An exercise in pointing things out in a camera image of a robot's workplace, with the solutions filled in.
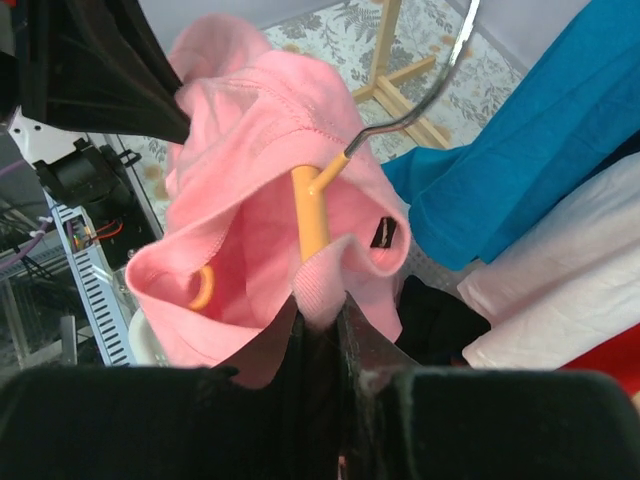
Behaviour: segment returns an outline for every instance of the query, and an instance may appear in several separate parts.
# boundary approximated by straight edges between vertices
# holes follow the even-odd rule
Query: metal hook
[[[460,27],[458,37],[453,44],[453,49],[451,50],[451,54],[449,55],[449,60],[447,61],[447,64],[444,66],[444,68],[440,71],[438,77],[436,78],[436,81],[431,86],[424,98],[420,101],[420,103],[418,103],[415,107],[413,107],[411,111],[400,118],[391,120],[390,122],[380,123],[378,125],[371,125],[363,129],[360,133],[358,133],[358,135],[356,135],[356,137],[347,146],[347,148],[345,148],[345,157],[347,157],[348,159],[351,158],[356,150],[358,150],[358,148],[362,146],[367,138],[372,135],[377,135],[379,133],[390,133],[402,130],[403,128],[407,128],[416,120],[418,120],[427,109],[427,107],[429,107],[429,105],[431,105],[431,103],[440,96],[447,83],[451,79],[453,70],[457,66],[460,59],[460,54],[464,50],[464,47],[471,37],[471,32],[473,32],[473,24],[475,22],[479,6],[480,0],[471,0],[467,15],[464,19],[464,22],[462,23],[462,27]]]

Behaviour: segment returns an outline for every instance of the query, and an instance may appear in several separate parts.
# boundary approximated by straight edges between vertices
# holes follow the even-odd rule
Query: clothes hanger
[[[369,137],[407,128],[416,122],[440,96],[451,79],[455,67],[459,64],[460,55],[471,37],[479,6],[480,0],[471,0],[446,65],[424,98],[412,110],[389,122],[365,127],[324,170],[320,171],[310,165],[302,165],[292,170],[291,179],[294,187],[302,262],[307,261],[331,243],[324,190],[344,170],[349,160]],[[189,303],[189,308],[194,311],[202,310],[211,301],[216,282],[215,272],[209,265],[201,268],[199,274],[200,290]]]

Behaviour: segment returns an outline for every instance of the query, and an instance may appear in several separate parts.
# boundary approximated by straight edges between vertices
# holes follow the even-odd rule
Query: white wall
[[[469,0],[448,0],[457,10]],[[590,0],[481,0],[479,26],[529,69]]]
[[[207,13],[229,13],[265,28],[338,0],[139,0],[162,48],[171,48],[178,34]]]

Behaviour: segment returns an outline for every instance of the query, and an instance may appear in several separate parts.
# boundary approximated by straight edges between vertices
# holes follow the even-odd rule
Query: metal frame
[[[127,320],[131,318],[132,312],[118,301],[113,273],[102,249],[92,245],[80,252],[72,253],[71,245],[64,236],[64,224],[68,220],[82,217],[84,222],[93,228],[91,219],[82,207],[71,209],[64,205],[56,205],[49,195],[46,195],[46,198],[104,364],[134,365],[135,358],[129,345],[127,328]]]

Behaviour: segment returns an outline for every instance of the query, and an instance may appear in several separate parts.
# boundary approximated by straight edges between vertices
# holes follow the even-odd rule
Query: brown stain
[[[447,127],[443,125],[434,125],[433,127],[447,142],[451,140],[451,131]]]
[[[286,45],[283,45],[282,49],[285,52],[300,53],[300,47],[293,43],[287,43]]]
[[[452,37],[451,35],[443,35],[440,37],[440,41],[442,43],[444,43],[445,45],[453,45],[454,43],[456,43],[456,39],[455,37]]]
[[[153,189],[153,196],[156,197],[156,200],[169,200],[169,193],[167,192],[167,187],[165,187],[164,182],[158,182],[156,184],[156,188]]]
[[[160,165],[149,165],[145,167],[144,177],[147,180],[160,180],[162,178],[162,167]]]

